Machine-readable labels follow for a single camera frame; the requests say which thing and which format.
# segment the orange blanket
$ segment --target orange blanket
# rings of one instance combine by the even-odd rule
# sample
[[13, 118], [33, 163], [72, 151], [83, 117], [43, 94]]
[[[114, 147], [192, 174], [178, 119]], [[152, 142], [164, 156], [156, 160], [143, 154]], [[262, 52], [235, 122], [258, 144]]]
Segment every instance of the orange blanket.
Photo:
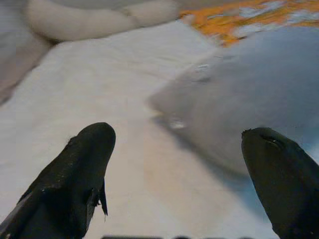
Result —
[[192, 26], [229, 46], [259, 31], [281, 26], [319, 27], [319, 0], [249, 0], [223, 6], [188, 10]]

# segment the white blanket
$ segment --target white blanket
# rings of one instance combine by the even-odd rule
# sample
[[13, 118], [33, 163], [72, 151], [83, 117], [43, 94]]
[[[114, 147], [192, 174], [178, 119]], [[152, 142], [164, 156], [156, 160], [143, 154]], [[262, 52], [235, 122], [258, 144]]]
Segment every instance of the white blanket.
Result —
[[153, 120], [146, 98], [216, 50], [180, 22], [57, 45], [0, 108], [0, 221], [85, 126], [117, 142], [106, 173], [103, 235], [275, 239], [250, 182], [224, 175]]

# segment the orange patterned fabric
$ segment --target orange patterned fabric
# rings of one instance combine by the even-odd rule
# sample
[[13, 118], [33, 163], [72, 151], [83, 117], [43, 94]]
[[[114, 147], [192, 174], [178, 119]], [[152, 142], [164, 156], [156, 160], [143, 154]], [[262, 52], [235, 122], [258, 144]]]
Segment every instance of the orange patterned fabric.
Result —
[[193, 27], [205, 35], [217, 36], [227, 47], [247, 37], [247, 31], [255, 33], [281, 26], [319, 27], [319, 0], [249, 0], [183, 11], [181, 18], [186, 15], [194, 16]]

